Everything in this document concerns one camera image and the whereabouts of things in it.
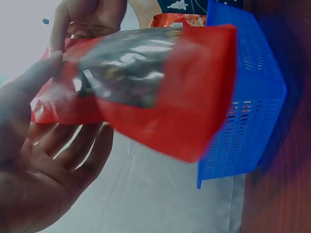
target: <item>finger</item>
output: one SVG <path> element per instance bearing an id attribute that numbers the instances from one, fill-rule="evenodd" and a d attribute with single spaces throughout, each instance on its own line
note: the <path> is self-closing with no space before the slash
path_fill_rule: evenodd
<path id="1" fill-rule="evenodd" d="M 54 53 L 56 51 L 64 51 L 65 37 L 71 18 L 66 7 L 66 4 L 61 3 L 55 10 L 54 22 L 50 37 L 50 51 Z"/>
<path id="2" fill-rule="evenodd" d="M 28 138 L 32 141 L 32 143 L 36 143 L 55 126 L 56 126 L 55 123 L 47 123 L 47 124 L 30 123 Z"/>
<path id="3" fill-rule="evenodd" d="M 28 134 L 30 102 L 62 64 L 62 53 L 37 62 L 23 75 L 0 88 L 0 162 L 19 155 Z"/>
<path id="4" fill-rule="evenodd" d="M 67 170 L 75 169 L 87 156 L 103 123 L 84 125 L 71 145 L 55 159 Z"/>
<path id="5" fill-rule="evenodd" d="M 70 141 L 77 128 L 78 125 L 59 124 L 43 136 L 37 145 L 53 158 Z"/>
<path id="6" fill-rule="evenodd" d="M 83 192 L 100 174 L 112 149 L 113 128 L 105 125 L 95 139 L 93 149 L 81 167 L 72 173 Z"/>
<path id="7" fill-rule="evenodd" d="M 79 24 L 77 24 L 77 23 L 71 23 L 71 24 L 68 26 L 67 33 L 70 34 L 70 35 L 74 35 L 74 34 L 79 30 L 79 27 L 80 27 Z"/>

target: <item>red plastic bag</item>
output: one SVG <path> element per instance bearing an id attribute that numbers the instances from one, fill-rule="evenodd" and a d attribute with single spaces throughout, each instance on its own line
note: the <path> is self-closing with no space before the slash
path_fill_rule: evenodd
<path id="1" fill-rule="evenodd" d="M 64 60 L 60 77 L 32 101 L 33 122 L 107 121 L 152 149 L 194 162 L 229 107 L 236 28 L 148 28 L 70 40 Z"/>
<path id="2" fill-rule="evenodd" d="M 153 17 L 150 27 L 203 27 L 206 19 L 206 15 L 163 13 Z"/>

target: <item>wooden surface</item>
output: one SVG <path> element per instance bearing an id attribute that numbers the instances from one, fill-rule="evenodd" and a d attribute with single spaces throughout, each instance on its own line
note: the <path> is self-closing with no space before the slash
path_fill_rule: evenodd
<path id="1" fill-rule="evenodd" d="M 252 0 L 288 99 L 260 169 L 247 175 L 241 233 L 311 233 L 311 0 Z"/>

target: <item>palm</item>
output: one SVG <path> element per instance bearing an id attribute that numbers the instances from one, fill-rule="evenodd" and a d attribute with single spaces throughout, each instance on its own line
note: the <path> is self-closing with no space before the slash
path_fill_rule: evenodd
<path id="1" fill-rule="evenodd" d="M 4 224 L 10 226 L 7 232 L 42 230 L 73 205 L 99 175 L 110 153 L 112 131 L 106 126 L 98 134 L 100 126 L 99 123 L 85 125 L 72 144 L 53 159 L 77 127 L 31 125 L 20 155 L 0 165 L 0 219 L 2 217 Z M 98 143 L 94 144 L 93 152 L 76 169 L 96 136 Z"/>

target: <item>red package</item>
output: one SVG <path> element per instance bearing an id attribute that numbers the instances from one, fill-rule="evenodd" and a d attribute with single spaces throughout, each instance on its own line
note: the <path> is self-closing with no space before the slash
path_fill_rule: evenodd
<path id="1" fill-rule="evenodd" d="M 163 13 L 153 17 L 150 27 L 203 27 L 207 16 L 193 14 Z"/>
<path id="2" fill-rule="evenodd" d="M 148 28 L 66 45 L 60 77 L 32 101 L 33 122 L 107 121 L 182 161 L 202 156 L 232 96 L 235 27 Z"/>

